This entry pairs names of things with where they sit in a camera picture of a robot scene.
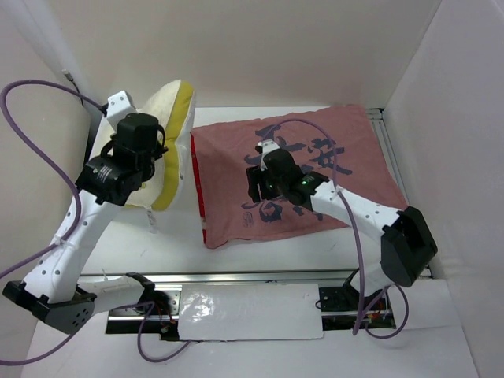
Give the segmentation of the cream yellow pillow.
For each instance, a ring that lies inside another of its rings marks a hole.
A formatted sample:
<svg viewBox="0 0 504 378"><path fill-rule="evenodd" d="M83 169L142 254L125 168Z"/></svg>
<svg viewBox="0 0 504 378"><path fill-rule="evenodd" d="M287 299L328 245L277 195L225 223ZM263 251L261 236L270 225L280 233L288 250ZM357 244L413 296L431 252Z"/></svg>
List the cream yellow pillow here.
<svg viewBox="0 0 504 378"><path fill-rule="evenodd" d="M168 150L155 161L151 179L133 192L127 201L130 208L146 211L149 231L159 232L157 212L166 211L179 198L190 155L190 136L195 118L195 89L185 80L174 80L150 96L143 113L156 117L165 131L158 137Z"/></svg>

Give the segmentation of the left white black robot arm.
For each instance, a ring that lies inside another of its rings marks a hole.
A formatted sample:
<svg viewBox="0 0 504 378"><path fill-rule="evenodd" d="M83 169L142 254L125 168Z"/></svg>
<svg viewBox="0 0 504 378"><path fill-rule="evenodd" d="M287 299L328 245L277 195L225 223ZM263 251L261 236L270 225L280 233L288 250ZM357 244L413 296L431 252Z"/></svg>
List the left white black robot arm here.
<svg viewBox="0 0 504 378"><path fill-rule="evenodd" d="M138 314L155 305L155 285L137 272L97 283L80 283L83 267L130 194L154 175L167 152L156 117L130 113L76 181L76 197L55 233L50 250L22 280L6 283L3 295L39 321L76 334L95 314L129 306Z"/></svg>

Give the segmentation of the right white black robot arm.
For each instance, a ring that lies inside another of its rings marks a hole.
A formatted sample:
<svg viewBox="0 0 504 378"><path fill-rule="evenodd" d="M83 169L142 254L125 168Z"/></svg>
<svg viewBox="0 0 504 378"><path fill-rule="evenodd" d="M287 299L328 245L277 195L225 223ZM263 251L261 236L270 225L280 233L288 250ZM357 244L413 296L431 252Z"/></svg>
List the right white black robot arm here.
<svg viewBox="0 0 504 378"><path fill-rule="evenodd" d="M411 287L438 252L420 210L381 205L356 195L317 172L303 172L292 155L272 140L256 147L260 163L246 171L253 202L282 197L295 206L351 226L380 246L379 258L361 263L346 282L345 303L360 309L393 284Z"/></svg>

